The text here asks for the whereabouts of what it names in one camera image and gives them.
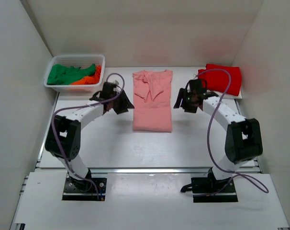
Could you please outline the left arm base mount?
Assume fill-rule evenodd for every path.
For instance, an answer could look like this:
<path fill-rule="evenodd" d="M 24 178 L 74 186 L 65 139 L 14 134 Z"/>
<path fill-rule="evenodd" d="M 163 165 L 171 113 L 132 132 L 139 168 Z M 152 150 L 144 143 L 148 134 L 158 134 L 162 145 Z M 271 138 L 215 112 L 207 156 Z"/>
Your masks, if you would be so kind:
<path fill-rule="evenodd" d="M 92 177 L 92 181 L 96 185 L 98 191 L 96 191 L 92 183 L 76 180 L 67 174 L 63 188 L 62 200 L 105 201 L 107 178 Z"/>

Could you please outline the pink t-shirt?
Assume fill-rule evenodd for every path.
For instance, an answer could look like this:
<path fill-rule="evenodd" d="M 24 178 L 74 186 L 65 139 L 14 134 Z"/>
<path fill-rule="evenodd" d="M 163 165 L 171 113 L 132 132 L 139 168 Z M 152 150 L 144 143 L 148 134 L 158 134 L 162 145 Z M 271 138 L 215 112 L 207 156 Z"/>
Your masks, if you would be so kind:
<path fill-rule="evenodd" d="M 133 131 L 172 131 L 172 77 L 171 70 L 133 73 Z"/>

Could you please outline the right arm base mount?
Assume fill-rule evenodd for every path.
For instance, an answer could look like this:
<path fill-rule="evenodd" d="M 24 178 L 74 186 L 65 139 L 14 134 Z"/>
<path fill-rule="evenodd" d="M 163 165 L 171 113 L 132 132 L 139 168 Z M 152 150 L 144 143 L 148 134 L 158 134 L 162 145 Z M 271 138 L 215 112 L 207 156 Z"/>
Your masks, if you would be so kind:
<path fill-rule="evenodd" d="M 194 203 L 236 203 L 238 197 L 233 179 L 217 180 L 209 169 L 206 176 L 192 177 L 191 183 L 184 185 L 181 193 L 192 192 Z"/>

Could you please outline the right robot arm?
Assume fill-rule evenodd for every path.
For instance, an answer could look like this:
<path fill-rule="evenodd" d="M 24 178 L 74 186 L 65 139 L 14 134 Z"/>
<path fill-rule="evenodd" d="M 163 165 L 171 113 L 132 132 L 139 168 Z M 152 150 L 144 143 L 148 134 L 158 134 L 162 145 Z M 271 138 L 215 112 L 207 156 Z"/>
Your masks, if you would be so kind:
<path fill-rule="evenodd" d="M 190 80 L 185 88 L 180 88 L 174 108 L 183 108 L 187 113 L 201 109 L 211 116 L 207 143 L 210 143 L 210 130 L 215 120 L 226 131 L 225 155 L 212 168 L 213 176 L 206 180 L 207 188 L 217 192 L 223 187 L 223 180 L 230 178 L 245 162 L 262 155 L 263 145 L 260 125 L 255 118 L 247 119 L 222 102 L 221 97 L 207 91 L 204 80 Z"/>

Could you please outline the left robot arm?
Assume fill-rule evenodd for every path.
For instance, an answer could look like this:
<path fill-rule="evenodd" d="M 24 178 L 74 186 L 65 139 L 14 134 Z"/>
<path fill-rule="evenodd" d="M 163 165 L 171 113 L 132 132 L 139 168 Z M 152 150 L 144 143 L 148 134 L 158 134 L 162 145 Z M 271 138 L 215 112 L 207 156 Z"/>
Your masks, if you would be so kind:
<path fill-rule="evenodd" d="M 116 83 L 105 82 L 102 90 L 94 93 L 87 104 L 60 109 L 60 112 L 65 110 L 73 112 L 63 116 L 55 113 L 52 118 L 45 150 L 62 162 L 71 183 L 82 192 L 88 191 L 95 185 L 90 169 L 79 156 L 81 131 L 111 109 L 116 114 L 122 114 L 134 109 L 134 105 Z"/>

